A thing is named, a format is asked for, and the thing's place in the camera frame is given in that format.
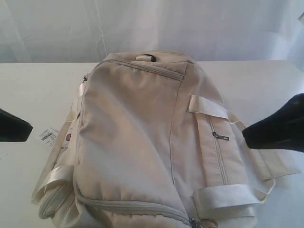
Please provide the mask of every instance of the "white backdrop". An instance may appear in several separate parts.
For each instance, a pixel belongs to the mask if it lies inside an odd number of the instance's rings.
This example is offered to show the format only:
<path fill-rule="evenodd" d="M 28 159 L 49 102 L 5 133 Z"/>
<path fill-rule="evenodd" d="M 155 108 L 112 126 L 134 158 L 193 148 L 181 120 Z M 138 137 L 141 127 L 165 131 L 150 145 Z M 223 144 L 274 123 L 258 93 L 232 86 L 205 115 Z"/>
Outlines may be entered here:
<path fill-rule="evenodd" d="M 168 49 L 304 69 L 304 0 L 0 0 L 0 62 L 97 62 Z"/>

